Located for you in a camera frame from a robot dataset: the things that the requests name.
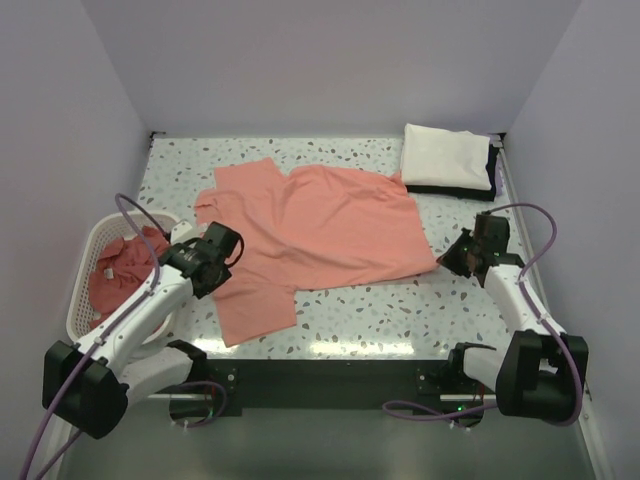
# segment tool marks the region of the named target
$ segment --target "pink cloth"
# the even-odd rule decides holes
[[[169,246],[162,232],[156,228],[142,227],[142,233],[158,256]],[[89,303],[101,315],[89,322],[89,326],[96,328],[109,318],[142,285],[152,270],[151,254],[139,236],[131,240],[120,237],[104,247],[95,271],[89,275]]]
[[[225,345],[296,324],[296,290],[428,272],[436,259],[399,176],[311,165],[283,175],[264,160],[215,169],[199,224],[240,232],[246,250],[213,294]]]

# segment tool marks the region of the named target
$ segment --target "table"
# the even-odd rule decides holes
[[[155,138],[138,200],[195,221],[200,191],[215,186],[218,166],[272,157],[283,173],[308,164],[359,168],[390,175],[397,171],[401,138]],[[494,203],[411,194],[423,229],[437,255],[476,213],[510,202],[505,191]],[[511,209],[510,251],[525,257]],[[447,357],[458,342],[506,349],[509,334],[500,313],[475,279],[445,269],[378,284],[302,291],[296,294],[298,324],[226,348],[213,300],[180,309],[173,338],[186,340],[211,358],[242,359],[419,359]]]

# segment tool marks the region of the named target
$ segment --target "folded white cloth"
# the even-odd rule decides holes
[[[491,190],[489,137],[407,124],[400,171],[405,185]]]

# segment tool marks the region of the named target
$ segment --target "laundry basket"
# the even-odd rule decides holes
[[[149,213],[153,215],[166,231],[170,231],[171,228],[180,221],[175,215],[164,211],[151,211]],[[129,215],[140,227],[144,225],[153,226],[149,219],[140,212],[132,211],[129,212]],[[120,213],[103,218],[91,230],[84,254],[82,255],[82,263],[80,264],[76,284],[73,287],[71,307],[67,315],[67,334],[72,342],[77,341],[80,337],[91,331],[89,322],[97,316],[96,311],[91,306],[91,303],[89,303],[89,275],[95,270],[100,253],[104,250],[104,247],[113,240],[119,237],[124,237],[125,240],[129,240],[135,237],[135,235],[133,229]],[[143,345],[169,333],[174,316],[174,313],[169,314],[162,325],[147,337]]]

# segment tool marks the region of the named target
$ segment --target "pink shirt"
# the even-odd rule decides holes
[[[309,165],[283,175],[271,158],[214,171],[199,224],[240,232],[246,249],[213,294],[227,346],[296,324],[296,290],[391,280],[437,267],[398,176]]]

